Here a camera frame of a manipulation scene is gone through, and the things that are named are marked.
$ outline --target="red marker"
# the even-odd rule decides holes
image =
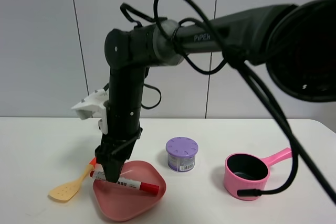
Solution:
[[[97,179],[97,180],[107,181],[106,178],[105,178],[104,172],[100,172],[100,171],[97,171],[97,170],[92,170],[90,172],[90,177],[92,177],[94,179]],[[121,185],[121,186],[125,186],[125,187],[130,187],[130,188],[140,190],[140,191],[146,191],[147,193],[151,193],[151,194],[154,194],[154,195],[157,195],[158,192],[159,192],[159,186],[144,183],[144,182],[140,182],[140,181],[136,181],[136,180],[131,180],[131,179],[128,179],[128,178],[120,177],[116,184]]]

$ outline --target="purple lid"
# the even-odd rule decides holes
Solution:
[[[175,137],[166,143],[166,151],[174,157],[193,157],[198,152],[198,144],[188,137]]]

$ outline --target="robotic arm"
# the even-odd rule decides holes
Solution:
[[[95,154],[108,181],[118,180],[140,138],[142,91],[150,67],[176,66],[184,59],[193,66],[188,54],[222,51],[238,71],[232,61],[235,57],[241,63],[265,63],[275,84],[292,97],[336,101],[336,0],[254,8],[208,20],[210,25],[193,18],[180,22],[158,18],[155,1],[154,18],[123,4],[120,9],[125,17],[137,25],[132,31],[113,29],[105,40],[110,66],[109,97],[104,103],[108,132],[102,135]],[[128,11],[153,24],[143,27]],[[185,22],[195,24],[183,26]],[[220,35],[224,50],[211,26]],[[295,149],[301,155],[300,148]]]

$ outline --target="white wall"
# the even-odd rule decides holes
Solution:
[[[241,10],[276,4],[303,4],[311,0],[217,0],[216,17]],[[221,60],[213,54],[212,68]],[[266,82],[289,118],[312,118],[336,130],[336,103],[308,103],[296,100],[280,91],[271,81],[265,66],[254,68]],[[226,66],[212,75],[209,86],[208,118],[268,118],[269,114],[250,91],[239,74]]]
[[[213,18],[216,0],[194,0]],[[217,0],[216,16],[274,3],[302,4],[310,0]],[[69,108],[89,92],[104,86],[109,67],[104,40],[113,28],[130,30],[119,11],[126,2],[153,15],[153,0],[75,0],[83,59],[72,0],[0,0],[0,116],[74,116]],[[197,15],[181,0],[161,0],[159,13],[180,20]],[[192,59],[209,69],[209,54]],[[212,67],[219,63],[214,54]],[[264,66],[255,68],[279,99],[290,118],[313,118],[336,130],[336,104],[295,100],[272,83]],[[142,117],[204,118],[208,77],[186,62],[178,67],[152,68],[146,79],[161,89],[159,107],[142,111]],[[143,103],[158,96],[144,90]],[[268,118],[267,111],[229,66],[211,76],[208,118]]]
[[[74,116],[86,94],[72,0],[0,0],[0,116]]]
[[[113,28],[133,29],[119,10],[126,2],[153,16],[154,0],[75,0],[83,46],[89,91],[103,87],[109,81],[109,66],[104,56],[104,41]],[[214,16],[215,0],[196,0],[209,17]],[[196,16],[181,0],[160,0],[159,14],[174,20]],[[196,55],[195,63],[209,69],[209,54]],[[142,117],[204,118],[208,77],[195,72],[186,62],[177,67],[151,68],[146,83],[162,91],[162,102],[154,110],[142,110]],[[144,89],[143,104],[154,105],[158,100],[155,91]]]

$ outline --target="pink saucepan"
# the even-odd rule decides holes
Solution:
[[[290,148],[285,148],[272,156],[258,158],[246,153],[235,153],[225,160],[224,187],[235,198],[255,200],[258,197],[239,197],[238,190],[263,190],[270,175],[269,168],[292,157]]]

